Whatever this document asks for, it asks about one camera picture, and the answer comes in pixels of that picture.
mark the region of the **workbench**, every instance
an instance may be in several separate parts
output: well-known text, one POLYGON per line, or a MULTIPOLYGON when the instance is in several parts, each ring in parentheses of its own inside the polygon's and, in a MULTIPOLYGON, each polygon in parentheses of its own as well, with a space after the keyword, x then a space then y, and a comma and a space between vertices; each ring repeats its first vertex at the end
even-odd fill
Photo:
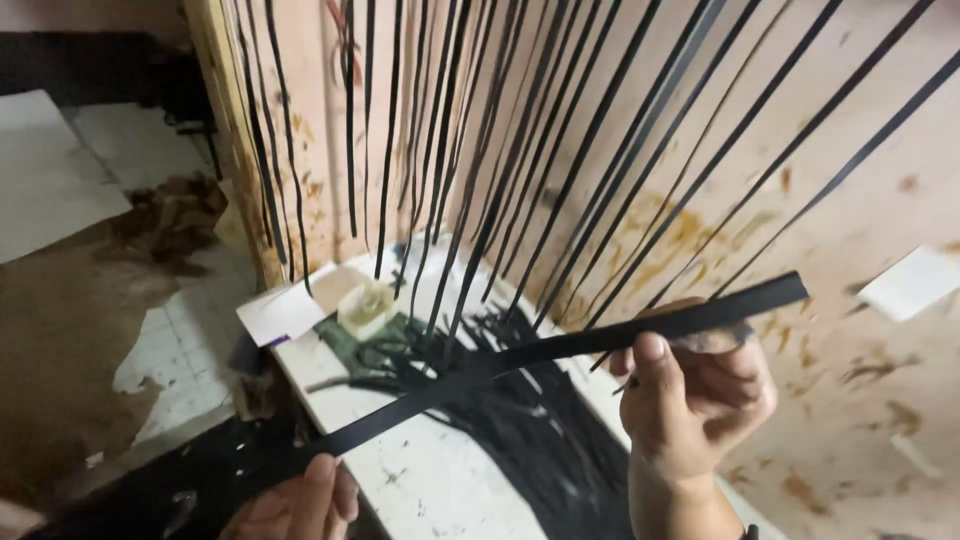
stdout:
MULTIPOLYGON (((431 252, 431 258, 438 253, 445 257, 446 249, 432 247, 431 252)), ((372 276, 374 258, 363 255, 351 259, 346 265, 372 276)), ((391 252, 387 252, 381 278, 389 279, 398 268, 397 260, 391 252)), ((441 302, 440 320, 444 319, 444 314, 450 316, 456 306, 460 294, 459 283, 463 282, 462 269, 459 260, 454 263, 441 302)), ((470 288, 464 313, 484 308, 480 296, 490 278, 489 272, 489 268, 481 266, 470 288)), ((439 268, 433 273, 429 270, 424 272, 411 312, 414 273, 408 273, 408 283, 402 286, 397 299, 398 310, 425 319, 436 297, 439 276, 439 268)), ((486 305, 507 305, 515 291, 497 279, 486 305)), ((315 290, 314 294, 324 294, 324 291, 315 290)), ((534 315, 534 307, 525 298, 519 307, 528 318, 534 315)), ((552 326, 544 324, 538 333, 546 337, 559 332, 552 326)), ((345 385, 313 390, 318 385, 342 380, 348 374, 333 351, 313 331, 275 346, 274 353, 321 432, 341 428, 392 400, 382 394, 345 385)), ((619 396, 612 395, 618 387, 617 381, 605 370, 591 374, 588 368, 592 363, 592 358, 588 356, 558 360, 597 418, 618 441, 629 448, 630 438, 620 427, 619 396)), ((487 454, 468 435, 423 415, 346 453, 344 463, 356 478, 380 523, 395 540, 434 537, 478 540, 545 538, 526 501, 487 454)), ((718 481, 744 521, 760 525, 763 538, 785 538, 723 480, 718 481)))

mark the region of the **white table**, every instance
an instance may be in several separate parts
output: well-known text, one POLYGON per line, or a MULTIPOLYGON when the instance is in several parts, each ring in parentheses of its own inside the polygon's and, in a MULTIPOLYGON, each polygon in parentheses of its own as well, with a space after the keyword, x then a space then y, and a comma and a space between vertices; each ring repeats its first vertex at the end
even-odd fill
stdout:
MULTIPOLYGON (((430 257, 445 256, 445 249, 431 248, 430 257)), ((385 254, 381 278, 391 279, 398 269, 392 256, 385 254)), ((373 274, 373 258, 364 255, 347 266, 367 276, 373 274)), ((441 313, 452 314, 459 295, 461 271, 457 261, 441 304, 441 313)), ((399 307, 410 314, 411 283, 414 271, 407 275, 408 284, 401 289, 399 307)), ((489 278, 489 269, 481 268, 470 289, 465 313, 482 309, 480 296, 489 278)), ((414 314, 420 319, 429 316, 436 292, 439 269, 424 273, 417 293, 414 314)), ((509 303, 515 289, 497 280, 488 302, 509 303)), ((519 307, 533 320, 534 307, 524 298, 519 307)), ((541 336, 554 333, 544 324, 541 336)), ((469 343, 465 334, 458 337, 469 343)), ((300 399, 322 432, 336 430, 384 406, 392 398, 346 386, 333 386, 307 393, 307 386, 343 378, 348 373, 333 351, 314 332, 275 347, 280 365, 297 389, 300 399)), ((573 384, 593 409, 597 418, 626 448, 630 439, 620 427, 619 399, 612 396, 617 388, 614 378, 603 370, 588 373, 592 359, 579 356, 558 360, 573 384)), ((499 468, 473 440, 425 416, 418 416, 377 436, 370 442, 344 455, 344 462, 356 478, 383 527, 395 540, 425 538, 463 538, 490 540, 545 538, 526 501, 500 473, 499 468)), ((747 523, 760 525, 764 538, 785 538, 762 520, 739 495, 723 484, 734 507, 747 523)))

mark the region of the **white paper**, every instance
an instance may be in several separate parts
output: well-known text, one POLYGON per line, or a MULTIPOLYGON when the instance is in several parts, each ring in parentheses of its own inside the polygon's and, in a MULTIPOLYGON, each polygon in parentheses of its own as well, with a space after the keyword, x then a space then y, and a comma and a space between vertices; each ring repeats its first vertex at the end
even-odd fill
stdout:
MULTIPOLYGON (((329 262, 310 275, 310 284, 336 267, 329 262)), ((327 313, 300 281, 268 290, 238 307, 237 315, 257 347, 264 347, 281 338, 297 339, 324 320, 327 313)))
POLYGON ((856 297, 877 311, 905 321, 960 287, 960 264, 926 246, 902 258, 856 297))
POLYGON ((131 208, 43 90, 0 97, 0 263, 131 208))

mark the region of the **tiled floor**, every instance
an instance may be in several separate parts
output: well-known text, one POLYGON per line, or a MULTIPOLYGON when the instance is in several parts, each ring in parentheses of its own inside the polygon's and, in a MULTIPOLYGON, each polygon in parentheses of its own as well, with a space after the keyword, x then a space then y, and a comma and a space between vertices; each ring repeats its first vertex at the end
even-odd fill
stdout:
MULTIPOLYGON (((212 174, 204 141, 176 135, 163 123, 162 110, 98 105, 63 114, 124 188, 154 186, 196 170, 212 174)), ((114 375, 118 392, 142 391, 145 378, 161 387, 134 445, 230 403, 225 366, 241 331, 234 310, 254 292, 254 269, 225 245, 191 261, 210 274, 180 279, 180 291, 166 306, 147 312, 139 339, 114 375)))

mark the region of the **hand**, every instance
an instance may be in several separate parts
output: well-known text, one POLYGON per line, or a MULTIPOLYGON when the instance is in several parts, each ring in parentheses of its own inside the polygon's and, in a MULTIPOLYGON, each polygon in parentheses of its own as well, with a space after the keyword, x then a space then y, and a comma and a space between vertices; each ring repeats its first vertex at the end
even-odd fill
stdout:
POLYGON ((635 454, 672 486, 712 486, 720 460, 777 406, 753 335, 731 352, 708 355, 671 350, 662 336, 645 332, 631 351, 613 354, 611 371, 631 374, 620 419, 635 454))
POLYGON ((314 457, 302 477, 241 506, 220 540, 344 540, 359 513, 360 489, 339 465, 339 457, 314 457))

